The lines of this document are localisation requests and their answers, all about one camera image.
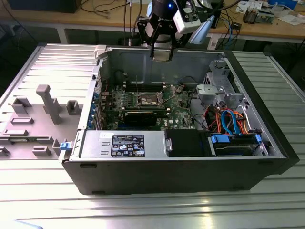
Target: robotic arm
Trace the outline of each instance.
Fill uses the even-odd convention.
[[[151,46],[150,57],[154,58],[155,47],[166,47],[170,48],[168,56],[170,61],[174,49],[183,47],[201,23],[209,20],[210,15],[207,9],[210,12],[212,10],[196,6],[193,0],[152,0],[149,17],[140,18],[137,21],[142,43]]]

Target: circuit board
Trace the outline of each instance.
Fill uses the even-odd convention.
[[[161,92],[128,92],[116,86],[106,99],[103,112],[108,130],[195,129],[189,113],[186,91],[169,85]],[[154,125],[132,126],[125,123],[131,113],[154,114]]]

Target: sticker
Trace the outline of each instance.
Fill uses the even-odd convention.
[[[110,133],[110,132],[102,132],[100,134],[100,138],[112,138],[113,136],[113,133]]]
[[[27,139],[10,139],[11,142],[28,142]]]
[[[112,157],[145,157],[145,144],[143,135],[120,135],[112,134]]]

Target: power supply label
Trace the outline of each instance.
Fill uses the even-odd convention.
[[[112,157],[145,157],[143,135],[120,135],[112,137]]]

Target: motherboard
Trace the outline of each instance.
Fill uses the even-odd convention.
[[[117,85],[101,93],[93,129],[195,129],[188,92],[179,85]]]

